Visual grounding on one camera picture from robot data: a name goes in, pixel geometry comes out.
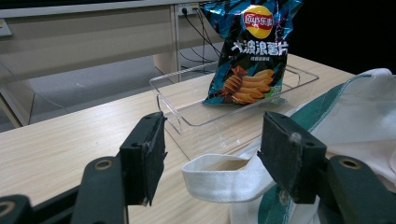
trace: lay's chips bag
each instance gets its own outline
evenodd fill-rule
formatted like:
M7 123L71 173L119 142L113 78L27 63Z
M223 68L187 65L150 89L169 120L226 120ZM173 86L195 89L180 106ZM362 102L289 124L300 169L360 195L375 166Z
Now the lay's chips bag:
M281 92L298 0L229 0L201 4L224 38L204 104L247 105Z

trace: table surface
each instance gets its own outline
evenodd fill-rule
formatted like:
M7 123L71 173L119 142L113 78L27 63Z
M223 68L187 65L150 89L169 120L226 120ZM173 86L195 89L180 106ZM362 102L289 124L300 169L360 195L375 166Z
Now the table surface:
M288 63L319 76L312 98L353 77L294 55ZM0 133L0 197L24 194L36 205L79 185L86 164L115 156L137 122L157 111L155 95L147 91ZM168 133L165 144L168 156L153 205L129 206L130 222L230 223L228 204L190 196L181 173L189 160Z

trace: clear plastic container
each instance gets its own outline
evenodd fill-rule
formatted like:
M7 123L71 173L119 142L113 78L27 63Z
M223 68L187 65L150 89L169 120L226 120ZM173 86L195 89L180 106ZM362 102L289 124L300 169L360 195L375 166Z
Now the clear plastic container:
M287 66L282 92L251 105L204 105L217 63L150 81L165 129L192 160L206 153L232 154L262 134L266 110L286 113L310 98L318 76Z

